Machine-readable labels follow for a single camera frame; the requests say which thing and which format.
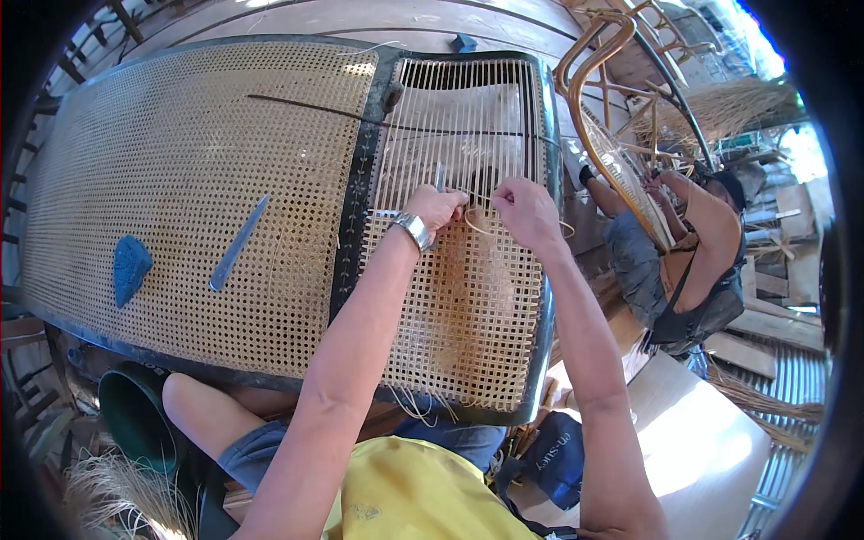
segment person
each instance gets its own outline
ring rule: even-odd
[[[461,218],[467,202],[464,193],[423,185],[403,211],[420,218],[431,240]],[[524,179],[503,181],[492,203],[543,264],[558,328],[566,328],[559,332],[563,361],[585,447],[580,537],[666,538],[618,347],[563,240],[555,203]],[[186,375],[166,381],[171,421],[254,493],[236,538],[537,538],[483,481],[502,428],[443,417],[430,428],[410,419],[393,436],[355,444],[419,255],[408,229],[392,226],[384,235],[310,359],[287,427]]]
[[[676,242],[662,257],[633,211],[614,189],[596,178],[588,165],[579,172],[579,182],[597,207],[612,218],[603,237],[609,246],[621,294],[642,326],[652,328],[664,313],[691,260],[680,296],[672,306],[675,313],[686,313],[702,304],[715,283],[735,263],[741,244],[740,215],[746,207],[746,198],[733,173],[713,173],[705,188],[670,170],[656,178],[645,178],[645,190],[663,211]],[[687,205],[684,218],[696,232],[688,231],[662,186]]]

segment hand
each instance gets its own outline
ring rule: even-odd
[[[662,187],[647,185],[647,186],[645,186],[645,191],[660,206],[665,205],[665,204],[671,204],[671,201],[669,200],[669,194],[667,194],[666,190],[663,189]]]
[[[462,207],[467,203],[468,194],[461,191],[448,187],[441,194],[430,184],[422,184],[414,190],[404,211],[420,218],[434,240],[442,227],[462,218]]]
[[[648,169],[644,173],[642,173],[642,187],[645,188],[645,191],[648,191],[648,187],[660,187],[663,185],[663,174],[666,171],[662,171],[656,178],[651,178],[651,170]]]
[[[525,178],[507,178],[492,196],[501,222],[513,238],[542,263],[569,248],[558,224],[558,209],[546,188]]]

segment corrugated metal sheet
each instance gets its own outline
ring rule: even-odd
[[[742,368],[731,366],[730,371],[734,375],[766,395],[788,403],[824,403],[831,364],[822,355],[776,340],[746,334],[743,334],[743,337],[774,350],[778,361],[777,378],[771,381]],[[760,416],[803,438],[815,438],[818,431],[818,426],[792,420],[786,416],[766,414]],[[741,526],[739,536],[764,529],[768,525],[780,501],[786,496],[791,482],[801,470],[806,457],[806,454],[801,452],[772,445],[759,487],[750,504],[750,512]]]

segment green bucket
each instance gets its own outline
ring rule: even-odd
[[[125,361],[99,380],[99,410],[126,456],[157,473],[172,473],[188,439],[165,414],[162,386],[168,371]]]

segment black cap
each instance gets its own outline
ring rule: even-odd
[[[729,195],[732,196],[732,200],[735,202],[738,210],[744,212],[744,209],[747,208],[747,198],[744,196],[744,186],[741,185],[738,177],[728,170],[717,171],[713,176],[714,180],[722,184],[726,188],[726,191],[729,192]]]

